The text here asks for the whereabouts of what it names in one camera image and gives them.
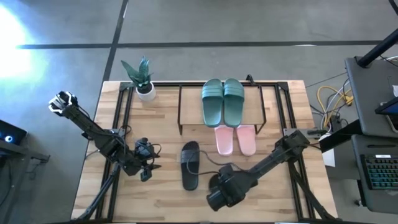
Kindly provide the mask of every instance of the black device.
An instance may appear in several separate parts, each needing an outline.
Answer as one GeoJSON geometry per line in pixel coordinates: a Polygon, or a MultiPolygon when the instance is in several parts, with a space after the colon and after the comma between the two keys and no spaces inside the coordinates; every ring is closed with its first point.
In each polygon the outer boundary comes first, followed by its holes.
{"type": "Polygon", "coordinates": [[[374,112],[376,114],[398,115],[398,97],[395,97],[387,103],[381,103],[380,107],[376,108],[374,112]]]}
{"type": "Polygon", "coordinates": [[[366,182],[371,190],[398,190],[398,156],[361,155],[366,182]]]}
{"type": "Polygon", "coordinates": [[[0,140],[20,146],[26,136],[27,131],[0,120],[0,140]]]}
{"type": "Polygon", "coordinates": [[[387,103],[381,103],[374,110],[376,114],[384,114],[393,132],[398,133],[398,97],[387,103]]]}

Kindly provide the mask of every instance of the slide sandal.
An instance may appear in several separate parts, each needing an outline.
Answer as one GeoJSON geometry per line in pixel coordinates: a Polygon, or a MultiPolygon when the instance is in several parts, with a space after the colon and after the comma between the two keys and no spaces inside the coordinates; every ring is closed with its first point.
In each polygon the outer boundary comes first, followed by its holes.
{"type": "Polygon", "coordinates": [[[199,144],[195,141],[190,141],[182,147],[181,151],[181,174],[182,186],[185,190],[195,190],[198,187],[198,176],[189,173],[187,169],[187,162],[189,161],[189,170],[193,173],[199,173],[199,144]]]}
{"type": "Polygon", "coordinates": [[[237,128],[242,121],[244,89],[234,78],[224,83],[224,123],[228,127],[237,128]]]}
{"type": "Polygon", "coordinates": [[[233,142],[232,136],[234,129],[225,125],[220,125],[214,129],[216,133],[217,150],[222,156],[229,156],[232,154],[233,142]]]}
{"type": "Polygon", "coordinates": [[[239,147],[242,154],[252,156],[256,153],[256,131],[253,125],[239,125],[236,128],[238,135],[239,147]]]}
{"type": "Polygon", "coordinates": [[[201,89],[203,102],[203,121],[205,125],[215,128],[221,123],[223,105],[223,83],[217,78],[208,80],[201,89]]]}

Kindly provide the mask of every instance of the wooden tabletop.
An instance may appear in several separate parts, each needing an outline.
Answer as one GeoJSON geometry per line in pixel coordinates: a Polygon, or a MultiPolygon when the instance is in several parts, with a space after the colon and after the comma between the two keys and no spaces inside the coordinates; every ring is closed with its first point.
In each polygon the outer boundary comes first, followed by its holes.
{"type": "MultiPolygon", "coordinates": [[[[298,128],[313,128],[311,110],[304,82],[288,81],[290,97],[298,128]]],[[[120,82],[104,82],[95,121],[102,128],[110,128],[113,122],[120,82]]],[[[218,162],[235,162],[247,169],[268,156],[274,143],[282,137],[279,114],[273,87],[262,87],[267,123],[256,136],[257,151],[251,157],[243,156],[234,136],[234,151],[229,157],[218,155],[214,130],[202,125],[184,125],[182,136],[177,126],[178,87],[156,87],[154,101],[142,102],[134,94],[129,125],[132,131],[126,137],[130,146],[134,141],[147,137],[152,144],[162,145],[161,158],[156,164],[161,169],[153,171],[147,182],[140,181],[140,175],[128,177],[121,172],[118,197],[114,212],[114,222],[294,222],[297,215],[292,198],[292,186],[286,163],[278,165],[259,179],[259,185],[251,189],[246,198],[232,208],[223,207],[214,212],[207,204],[208,181],[211,175],[199,176],[198,188],[188,192],[183,189],[180,172],[180,153],[183,145],[197,141],[201,150],[209,153],[218,162]]],[[[285,97],[285,118],[289,126],[285,97]]],[[[123,106],[127,98],[125,91],[123,106]]],[[[95,151],[93,142],[89,143],[87,153],[95,151]]],[[[320,203],[333,216],[337,216],[335,203],[318,149],[307,148],[303,152],[308,181],[312,192],[320,203]]],[[[81,215],[94,199],[101,185],[105,158],[93,154],[84,163],[72,218],[81,215]]],[[[210,163],[204,155],[200,158],[200,172],[218,170],[220,167],[210,163]]],[[[108,211],[110,190],[106,197],[104,214],[108,211]]],[[[303,209],[306,213],[305,199],[300,191],[303,209]]]]}

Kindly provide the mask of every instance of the black slipper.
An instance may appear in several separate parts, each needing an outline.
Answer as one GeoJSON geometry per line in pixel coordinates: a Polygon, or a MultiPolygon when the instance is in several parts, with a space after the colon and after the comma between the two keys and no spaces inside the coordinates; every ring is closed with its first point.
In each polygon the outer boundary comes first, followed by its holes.
{"type": "Polygon", "coordinates": [[[195,190],[198,187],[198,176],[189,173],[187,169],[187,162],[189,161],[189,170],[193,173],[199,173],[199,144],[195,141],[190,141],[184,145],[181,151],[181,174],[182,186],[185,190],[195,190]]]}

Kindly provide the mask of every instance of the green plant leaf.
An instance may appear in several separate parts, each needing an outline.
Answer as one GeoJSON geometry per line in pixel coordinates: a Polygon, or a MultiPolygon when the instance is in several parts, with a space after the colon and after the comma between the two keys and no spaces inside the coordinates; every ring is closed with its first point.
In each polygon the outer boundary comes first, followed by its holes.
{"type": "Polygon", "coordinates": [[[127,71],[127,75],[130,77],[132,81],[139,80],[137,70],[133,69],[127,62],[121,60],[121,63],[127,71]]]}

